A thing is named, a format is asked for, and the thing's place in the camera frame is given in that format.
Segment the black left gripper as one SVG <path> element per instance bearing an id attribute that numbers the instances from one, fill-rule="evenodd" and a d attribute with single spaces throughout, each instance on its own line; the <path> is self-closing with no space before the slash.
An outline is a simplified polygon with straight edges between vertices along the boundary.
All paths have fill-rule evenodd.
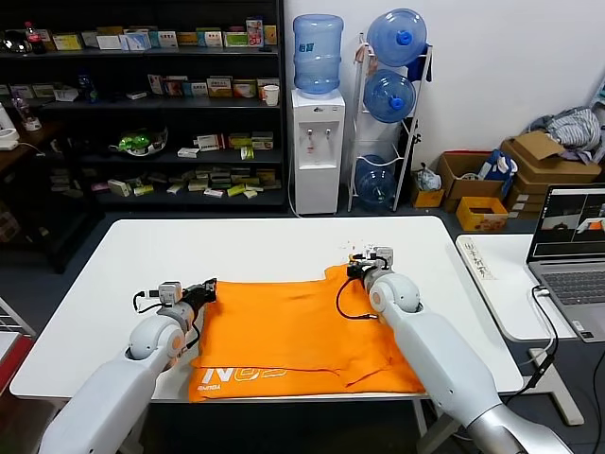
<path id="1" fill-rule="evenodd" d="M 203 307 L 216 301 L 217 280 L 208 279 L 201 284 L 195 284 L 183 291 L 181 300 L 191 307 Z"/>

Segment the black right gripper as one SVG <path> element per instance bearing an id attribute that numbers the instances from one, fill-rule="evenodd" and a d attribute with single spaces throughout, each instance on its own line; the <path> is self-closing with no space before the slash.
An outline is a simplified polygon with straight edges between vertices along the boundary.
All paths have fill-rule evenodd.
<path id="1" fill-rule="evenodd" d="M 381 258 L 377 254 L 351 254 L 347 264 L 347 277 L 365 280 L 377 276 L 381 271 Z"/>

